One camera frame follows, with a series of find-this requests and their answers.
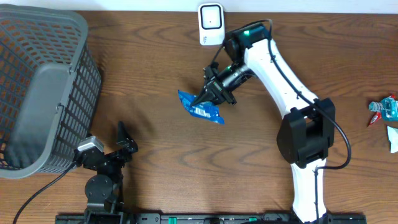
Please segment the white wipes packet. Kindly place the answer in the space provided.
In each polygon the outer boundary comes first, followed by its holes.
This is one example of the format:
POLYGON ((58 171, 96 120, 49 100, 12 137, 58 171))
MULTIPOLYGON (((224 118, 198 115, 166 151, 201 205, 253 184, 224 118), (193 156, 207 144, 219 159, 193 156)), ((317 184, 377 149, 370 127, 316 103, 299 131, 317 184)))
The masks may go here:
POLYGON ((398 152, 398 131, 397 128, 393 128, 388 126, 387 127, 387 135, 388 135, 388 140, 391 144, 391 149, 390 152, 397 153, 398 152))

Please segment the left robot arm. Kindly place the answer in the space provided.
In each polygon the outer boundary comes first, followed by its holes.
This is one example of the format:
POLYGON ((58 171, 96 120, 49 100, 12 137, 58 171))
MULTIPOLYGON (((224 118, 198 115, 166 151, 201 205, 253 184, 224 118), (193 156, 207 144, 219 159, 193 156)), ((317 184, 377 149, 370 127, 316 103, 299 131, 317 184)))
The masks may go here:
POLYGON ((122 121, 118 123, 117 151, 104 153, 104 145, 96 136, 82 140, 75 150, 77 166, 93 170, 96 175, 85 185, 87 208, 84 223, 134 223, 134 216, 123 209, 122 168, 138 151, 135 140, 127 132, 122 121))

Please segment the blue Oreo pack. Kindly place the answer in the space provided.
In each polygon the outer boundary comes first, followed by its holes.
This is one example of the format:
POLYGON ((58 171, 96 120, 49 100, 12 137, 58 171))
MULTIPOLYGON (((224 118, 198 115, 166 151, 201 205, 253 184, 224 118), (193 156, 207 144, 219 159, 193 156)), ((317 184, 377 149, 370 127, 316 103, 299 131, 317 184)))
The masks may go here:
POLYGON ((178 97, 184 109, 193 117, 212 121, 217 124, 224 124, 224 119, 220 116, 219 108, 211 102, 204 102, 195 106, 190 106, 196 99, 196 95, 178 90, 178 97))

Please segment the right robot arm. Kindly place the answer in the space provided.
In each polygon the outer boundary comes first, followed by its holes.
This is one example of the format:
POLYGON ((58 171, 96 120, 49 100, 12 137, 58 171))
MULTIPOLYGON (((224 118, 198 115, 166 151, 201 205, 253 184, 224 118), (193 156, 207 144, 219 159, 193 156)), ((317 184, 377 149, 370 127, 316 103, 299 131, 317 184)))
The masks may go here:
POLYGON ((184 101, 185 107, 195 116, 220 121, 217 106, 236 104, 233 91, 249 78, 258 78, 282 118, 277 146, 292 169, 293 213, 300 223, 324 220, 323 169, 334 143, 334 104, 319 99, 297 78, 263 21, 227 32, 221 48, 232 64, 222 71, 215 61, 205 67, 203 88, 184 101))

